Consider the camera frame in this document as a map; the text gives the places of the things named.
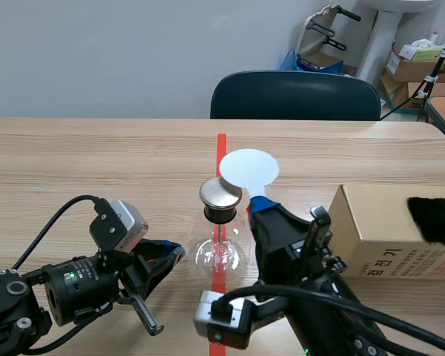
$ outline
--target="metal lid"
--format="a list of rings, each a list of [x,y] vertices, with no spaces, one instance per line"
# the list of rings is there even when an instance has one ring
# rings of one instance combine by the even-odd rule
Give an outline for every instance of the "metal lid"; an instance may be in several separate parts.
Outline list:
[[[200,188],[200,199],[214,210],[235,208],[243,197],[243,191],[222,178],[210,178]]]

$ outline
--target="cardboard box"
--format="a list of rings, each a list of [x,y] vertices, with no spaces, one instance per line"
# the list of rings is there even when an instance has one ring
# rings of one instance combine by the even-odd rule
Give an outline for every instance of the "cardboard box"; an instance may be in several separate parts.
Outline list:
[[[422,82],[426,76],[432,74],[437,60],[421,62],[409,61],[391,49],[386,63],[386,73],[396,82]],[[445,83],[445,62],[442,64],[438,74],[438,83]]]
[[[343,69],[342,59],[321,52],[308,57],[300,57],[297,64],[305,72],[339,74]]]
[[[383,76],[380,78],[380,83],[382,84],[382,90],[385,93],[384,100],[386,104],[392,110],[398,105],[406,101],[407,98],[412,96],[417,90],[419,83],[409,83],[409,82],[396,82],[389,74],[384,72]],[[432,94],[430,97],[434,96],[445,96],[445,83],[435,83],[433,86]],[[418,115],[421,109],[424,95],[419,95],[415,99],[406,103],[396,113],[407,113],[412,115]]]
[[[445,198],[445,187],[341,185],[329,213],[343,276],[445,280],[445,246],[423,240],[406,201]]]
[[[428,61],[440,58],[441,47],[418,48],[413,46],[403,46],[399,52],[399,56],[409,61]]]

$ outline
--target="sink pedestal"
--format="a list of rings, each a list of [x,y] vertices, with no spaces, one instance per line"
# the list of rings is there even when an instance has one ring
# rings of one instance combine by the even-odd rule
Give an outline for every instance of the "sink pedestal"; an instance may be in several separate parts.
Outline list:
[[[356,77],[374,85],[375,88],[386,64],[402,15],[403,13],[379,10],[378,20],[369,37]]]

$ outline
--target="white floor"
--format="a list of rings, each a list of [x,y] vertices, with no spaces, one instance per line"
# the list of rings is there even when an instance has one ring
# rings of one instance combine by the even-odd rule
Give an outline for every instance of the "white floor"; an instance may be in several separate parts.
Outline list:
[[[388,106],[384,105],[380,110],[381,117],[390,112]],[[417,115],[407,115],[405,113],[391,113],[383,121],[417,121]]]

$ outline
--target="sink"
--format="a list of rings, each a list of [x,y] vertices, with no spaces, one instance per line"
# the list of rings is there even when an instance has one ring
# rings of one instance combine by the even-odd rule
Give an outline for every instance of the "sink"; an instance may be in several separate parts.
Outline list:
[[[434,7],[440,0],[362,0],[376,10],[390,13],[421,13]]]
[[[379,12],[356,77],[376,86],[383,72],[403,13],[420,13],[434,7],[440,1],[361,0],[365,5],[379,10]]]

